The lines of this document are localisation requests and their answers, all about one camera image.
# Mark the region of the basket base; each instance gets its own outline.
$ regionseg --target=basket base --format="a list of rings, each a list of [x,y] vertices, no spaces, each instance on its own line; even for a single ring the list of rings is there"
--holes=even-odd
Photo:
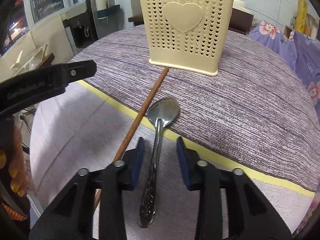
[[[152,61],[151,58],[149,59],[149,63],[152,65],[158,65],[158,66],[164,66],[164,67],[173,67],[173,68],[179,68],[179,69],[183,69],[183,70],[188,70],[188,71],[192,71],[192,72],[197,72],[197,73],[201,73],[207,76],[216,76],[218,74],[218,69],[215,72],[207,72],[204,70],[199,70],[196,68],[191,68],[191,67],[185,67],[185,66],[180,66],[180,65],[175,65],[175,64],[169,64],[169,63],[163,63],[163,62],[156,62],[156,61]]]

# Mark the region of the hand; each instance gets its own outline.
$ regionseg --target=hand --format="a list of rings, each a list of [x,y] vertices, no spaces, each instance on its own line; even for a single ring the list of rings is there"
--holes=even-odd
[[[28,189],[27,176],[24,170],[24,159],[22,151],[22,136],[17,126],[13,130],[13,145],[14,153],[9,164],[9,174],[12,178],[11,189],[16,192],[20,197],[23,197]],[[0,169],[6,164],[7,158],[5,152],[0,149]]]

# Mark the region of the spoon handle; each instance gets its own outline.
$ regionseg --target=spoon handle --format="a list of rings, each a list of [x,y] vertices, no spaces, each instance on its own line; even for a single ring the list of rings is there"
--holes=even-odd
[[[153,145],[152,160],[146,185],[141,196],[138,209],[138,223],[142,228],[151,225],[156,213],[156,172],[158,163],[158,150],[161,141],[163,123],[161,119],[156,122],[156,137]]]

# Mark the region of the yellow stripe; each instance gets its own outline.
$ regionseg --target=yellow stripe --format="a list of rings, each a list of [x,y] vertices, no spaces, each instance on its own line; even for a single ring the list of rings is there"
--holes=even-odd
[[[128,108],[127,106],[119,103],[118,101],[114,100],[113,98],[111,98],[110,96],[106,95],[105,93],[101,92],[100,90],[94,88],[93,86],[89,85],[88,83],[86,83],[83,80],[78,81],[78,83],[80,85],[82,85],[83,87],[85,87],[87,90],[89,90],[90,92],[94,93],[95,95],[97,95],[99,98],[101,98],[102,100],[104,100],[106,103],[108,103],[109,105],[113,106],[114,108],[116,108],[117,110],[119,110],[120,112],[122,112],[123,114],[128,115],[129,117],[131,117],[132,119],[135,119],[136,116],[138,115],[138,113],[130,108]],[[144,126],[148,127],[149,129],[155,130],[155,128],[153,127],[153,125],[149,122],[149,120],[146,117],[143,117],[141,124],[143,124]],[[176,142],[178,137],[180,136],[179,134],[166,129],[163,132],[163,136],[166,137],[167,139]],[[285,180],[285,179],[279,179],[279,178],[275,178],[273,176],[270,175],[266,175],[262,172],[259,171],[255,171],[253,169],[250,169],[242,164],[239,164],[233,160],[228,159],[227,157],[224,157],[220,154],[217,154],[216,152],[213,152],[187,138],[183,138],[183,141],[186,145],[187,148],[192,149],[197,151],[198,153],[201,153],[201,156],[211,160],[221,166],[224,166],[230,170],[233,170],[235,168],[241,168],[242,170],[244,170],[244,172],[251,178],[251,179],[255,179],[264,183],[268,183],[268,184],[272,184],[275,186],[280,186],[280,187],[284,187],[287,189],[290,189],[292,191],[298,192],[299,194],[308,196],[308,197],[313,197],[315,195],[314,192],[309,191],[304,189],[303,187]]]

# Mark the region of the round table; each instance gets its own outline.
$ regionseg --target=round table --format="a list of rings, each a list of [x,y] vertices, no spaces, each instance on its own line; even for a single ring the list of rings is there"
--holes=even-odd
[[[148,63],[143,26],[113,33],[72,61],[88,59],[97,63],[96,75],[42,102],[34,118],[30,163],[44,207],[80,168],[94,171],[112,162],[163,69]],[[179,135],[217,167],[242,168],[293,232],[319,182],[320,128],[306,89],[286,63],[263,45],[229,31],[218,75],[170,69],[153,101],[166,96],[177,99],[180,113],[164,133],[157,211],[146,229],[137,224],[137,210],[155,132],[145,119],[127,148],[135,148],[139,136],[146,141],[137,189],[123,192],[128,239],[194,238],[199,193],[183,184],[175,149]],[[225,201],[223,210],[227,237]]]

